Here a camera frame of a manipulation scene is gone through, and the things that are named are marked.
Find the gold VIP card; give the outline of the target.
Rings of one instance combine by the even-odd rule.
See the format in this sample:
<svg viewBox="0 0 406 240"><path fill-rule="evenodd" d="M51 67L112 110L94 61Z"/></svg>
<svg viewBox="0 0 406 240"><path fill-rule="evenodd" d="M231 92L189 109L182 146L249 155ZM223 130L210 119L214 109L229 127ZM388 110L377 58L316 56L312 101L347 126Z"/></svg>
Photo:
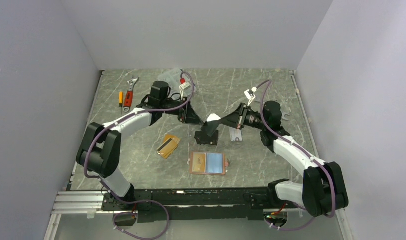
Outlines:
<svg viewBox="0 0 406 240"><path fill-rule="evenodd" d="M192 152L190 158L190 172L196 174L205 173L206 169L206 153Z"/></svg>

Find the black VIP card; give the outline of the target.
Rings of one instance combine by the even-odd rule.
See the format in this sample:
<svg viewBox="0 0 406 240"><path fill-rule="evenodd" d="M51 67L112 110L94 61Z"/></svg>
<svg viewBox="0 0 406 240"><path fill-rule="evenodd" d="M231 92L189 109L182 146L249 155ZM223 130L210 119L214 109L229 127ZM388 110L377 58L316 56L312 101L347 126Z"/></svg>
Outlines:
<svg viewBox="0 0 406 240"><path fill-rule="evenodd" d="M220 116L215 113L211 113L201 127L201 131L204 132L207 136L213 136L218 126L220 125L220 120Z"/></svg>

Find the silver VIP card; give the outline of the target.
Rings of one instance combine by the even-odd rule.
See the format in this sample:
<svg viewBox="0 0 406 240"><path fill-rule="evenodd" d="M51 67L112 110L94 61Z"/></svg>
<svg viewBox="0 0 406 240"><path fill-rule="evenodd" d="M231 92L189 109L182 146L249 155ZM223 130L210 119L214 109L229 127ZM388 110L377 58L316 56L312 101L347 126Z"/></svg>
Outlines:
<svg viewBox="0 0 406 240"><path fill-rule="evenodd" d="M228 128L229 134L230 134L230 140L231 142L241 142L243 141L242 138L242 131L236 128Z"/></svg>

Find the tan leather card holder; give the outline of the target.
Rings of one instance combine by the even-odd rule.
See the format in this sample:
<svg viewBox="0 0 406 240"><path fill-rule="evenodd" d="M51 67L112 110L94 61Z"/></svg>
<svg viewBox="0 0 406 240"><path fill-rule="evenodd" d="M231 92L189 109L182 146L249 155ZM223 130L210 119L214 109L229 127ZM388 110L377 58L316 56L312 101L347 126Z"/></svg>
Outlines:
<svg viewBox="0 0 406 240"><path fill-rule="evenodd" d="M198 152L206 153L206 169L205 173L191 173L190 172L190 158L192 157L192 152L189 156L189 173L192 175L214 175L214 176L223 176L226 174L226 158L223 153L215 152Z"/></svg>

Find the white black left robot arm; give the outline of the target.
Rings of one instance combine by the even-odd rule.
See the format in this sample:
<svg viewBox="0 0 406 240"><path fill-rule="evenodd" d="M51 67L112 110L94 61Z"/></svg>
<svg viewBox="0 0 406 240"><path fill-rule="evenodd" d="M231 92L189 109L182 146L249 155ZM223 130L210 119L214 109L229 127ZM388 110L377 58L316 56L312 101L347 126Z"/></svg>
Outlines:
<svg viewBox="0 0 406 240"><path fill-rule="evenodd" d="M175 115L178 121L201 126L203 121L193 110L190 98L173 100L164 81L153 82L150 93L128 114L105 124L87 126L76 156L87 178L98 179L115 197L115 204L128 210L135 201L134 187L118 168L122 140L150 127L164 114Z"/></svg>

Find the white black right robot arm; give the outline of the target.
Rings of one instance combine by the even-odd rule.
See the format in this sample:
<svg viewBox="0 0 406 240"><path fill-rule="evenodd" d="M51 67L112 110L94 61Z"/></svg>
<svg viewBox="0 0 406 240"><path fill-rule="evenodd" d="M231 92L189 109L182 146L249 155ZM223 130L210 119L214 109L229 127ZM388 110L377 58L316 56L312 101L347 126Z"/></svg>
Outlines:
<svg viewBox="0 0 406 240"><path fill-rule="evenodd" d="M293 202L312 217L331 215L348 206L349 200L342 170L335 162L325 162L300 146L281 125L281 106L267 101L261 112L245 104L221 118L222 125L241 130L251 127L260 130L262 144L286 160L302 176L302 183L280 179L268 184L267 203L277 208Z"/></svg>

